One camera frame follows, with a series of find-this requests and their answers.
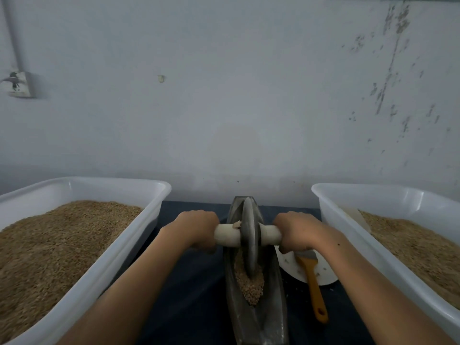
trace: person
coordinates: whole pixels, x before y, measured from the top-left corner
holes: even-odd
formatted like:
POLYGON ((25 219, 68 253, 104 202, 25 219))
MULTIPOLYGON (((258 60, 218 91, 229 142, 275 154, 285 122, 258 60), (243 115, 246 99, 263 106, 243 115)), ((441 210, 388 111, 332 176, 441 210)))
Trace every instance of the person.
MULTIPOLYGON (((214 212, 183 212, 89 308, 58 344, 133 344, 169 273, 190 248, 213 249, 214 212)), ((316 249, 332 267, 376 344, 455 342, 353 247, 311 214, 281 213, 273 221, 281 252, 316 249)))

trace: wall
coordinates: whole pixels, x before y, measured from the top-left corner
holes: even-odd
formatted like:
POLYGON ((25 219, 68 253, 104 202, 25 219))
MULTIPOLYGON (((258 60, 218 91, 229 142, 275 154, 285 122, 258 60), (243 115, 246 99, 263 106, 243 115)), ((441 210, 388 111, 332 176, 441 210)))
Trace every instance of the wall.
POLYGON ((317 182, 460 200, 459 3, 10 2, 38 99, 0 95, 0 193, 85 175, 185 201, 317 206, 317 182))

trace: white plastic tray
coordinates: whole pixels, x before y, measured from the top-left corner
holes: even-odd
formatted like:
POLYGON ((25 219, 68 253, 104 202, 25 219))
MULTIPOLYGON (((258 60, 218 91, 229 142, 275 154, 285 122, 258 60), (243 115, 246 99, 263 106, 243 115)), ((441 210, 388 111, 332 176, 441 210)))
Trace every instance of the white plastic tray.
POLYGON ((412 220, 460 246, 460 203, 402 186, 315 184, 311 190, 319 197, 322 219, 342 231, 368 261, 460 343, 460 311, 438 296, 338 207, 412 220))
POLYGON ((144 210, 43 319, 8 345, 55 344, 114 278, 146 226, 158 217, 170 184, 157 180, 67 177, 0 196, 0 230, 77 200, 116 201, 144 210))

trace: electrical outlet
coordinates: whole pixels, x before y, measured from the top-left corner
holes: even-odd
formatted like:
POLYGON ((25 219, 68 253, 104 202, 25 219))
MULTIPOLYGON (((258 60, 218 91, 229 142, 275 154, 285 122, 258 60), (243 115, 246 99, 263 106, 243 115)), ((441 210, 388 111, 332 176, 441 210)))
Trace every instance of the electrical outlet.
POLYGON ((24 71, 13 71, 6 79, 0 81, 0 83, 10 97, 32 98, 29 89, 30 80, 27 80, 27 76, 24 71))

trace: table surface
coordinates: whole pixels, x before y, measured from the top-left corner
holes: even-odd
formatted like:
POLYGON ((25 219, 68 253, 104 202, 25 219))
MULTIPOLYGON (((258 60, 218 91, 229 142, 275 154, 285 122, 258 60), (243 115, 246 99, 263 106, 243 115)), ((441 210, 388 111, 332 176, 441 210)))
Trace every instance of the table surface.
MULTIPOLYGON (((158 223, 139 251, 161 227, 183 211, 214 211, 225 223, 230 205, 164 201, 158 223)), ((296 211, 321 219, 319 209, 260 206, 266 223, 278 213, 296 211)), ((339 281, 321 287, 329 315, 327 325, 314 317, 308 285, 281 269, 288 308, 290 344, 374 344, 339 281)), ((225 295, 222 247, 212 255, 189 249, 168 277, 143 327, 137 344, 235 344, 225 295)))

